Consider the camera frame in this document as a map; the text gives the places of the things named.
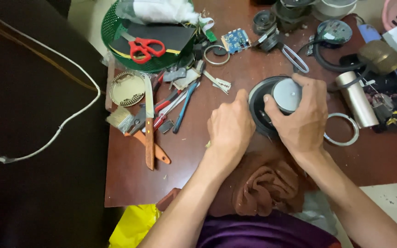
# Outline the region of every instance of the green basket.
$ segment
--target green basket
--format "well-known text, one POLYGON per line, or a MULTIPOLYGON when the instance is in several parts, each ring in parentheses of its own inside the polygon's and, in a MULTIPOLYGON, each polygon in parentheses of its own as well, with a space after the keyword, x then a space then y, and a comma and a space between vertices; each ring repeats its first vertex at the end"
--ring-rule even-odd
POLYGON ((138 70, 145 73, 154 73, 161 71, 164 68, 168 68, 175 65, 180 58, 192 53, 192 49, 194 47, 194 41, 196 39, 195 35, 193 35, 193 37, 186 44, 186 46, 183 48, 180 54, 165 53, 160 57, 153 57, 151 60, 149 60, 148 62, 142 65, 135 63, 132 59, 126 59, 120 56, 119 54, 111 50, 109 47, 109 44, 111 42, 113 42, 115 39, 118 39, 120 37, 120 33, 122 31, 127 31, 127 29, 122 25, 123 19, 119 18, 116 15, 117 3, 118 1, 116 1, 105 14, 101 26, 101 36, 102 36, 102 41, 104 42, 108 50, 110 50, 111 53, 113 53, 113 55, 116 57, 116 59, 119 60, 119 62, 122 63, 127 68, 132 70, 138 70))

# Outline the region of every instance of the blue circuit board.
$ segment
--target blue circuit board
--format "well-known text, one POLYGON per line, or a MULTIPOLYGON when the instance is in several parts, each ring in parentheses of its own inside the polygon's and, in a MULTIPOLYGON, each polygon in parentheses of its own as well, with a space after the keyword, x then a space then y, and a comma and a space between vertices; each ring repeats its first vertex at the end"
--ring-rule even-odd
POLYGON ((249 37, 241 28, 225 34, 221 37, 221 41, 226 51, 230 54, 235 54, 235 52, 241 52, 251 47, 249 37))

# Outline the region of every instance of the gold cylinder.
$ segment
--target gold cylinder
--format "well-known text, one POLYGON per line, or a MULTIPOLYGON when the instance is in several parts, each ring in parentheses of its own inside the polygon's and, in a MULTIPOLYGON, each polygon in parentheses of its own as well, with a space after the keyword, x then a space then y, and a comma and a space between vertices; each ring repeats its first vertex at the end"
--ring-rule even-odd
MULTIPOLYGON (((339 75, 335 81, 338 86, 343 86, 355 79, 355 72, 348 71, 339 75)), ((364 89, 361 87, 359 82, 350 87, 341 89, 341 93, 352 111, 353 118, 360 128, 371 127, 379 124, 379 121, 365 96, 364 89)))

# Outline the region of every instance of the yellow plastic bag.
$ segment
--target yellow plastic bag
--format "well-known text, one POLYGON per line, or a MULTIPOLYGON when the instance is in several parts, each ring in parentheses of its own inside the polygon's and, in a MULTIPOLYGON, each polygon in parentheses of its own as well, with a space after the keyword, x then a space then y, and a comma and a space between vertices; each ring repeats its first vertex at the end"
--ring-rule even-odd
POLYGON ((111 234, 109 247, 135 248, 160 214, 155 204, 128 206, 111 234))

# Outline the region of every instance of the scissors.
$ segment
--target scissors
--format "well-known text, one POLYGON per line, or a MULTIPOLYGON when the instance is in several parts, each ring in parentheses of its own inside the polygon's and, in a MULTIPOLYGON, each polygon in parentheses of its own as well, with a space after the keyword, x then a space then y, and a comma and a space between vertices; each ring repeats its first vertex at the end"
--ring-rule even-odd
POLYGON ((133 61, 137 64, 144 64, 148 62, 151 59, 151 54, 154 54, 156 57, 160 57, 166 52, 165 45, 159 40, 142 39, 139 37, 135 38, 127 32, 122 32, 122 37, 124 37, 130 44, 131 59, 133 59, 133 61), (149 47, 149 44, 158 44, 162 46, 162 49, 156 51, 153 48, 149 47), (144 57, 141 59, 136 59, 135 56, 138 52, 141 52, 144 57))

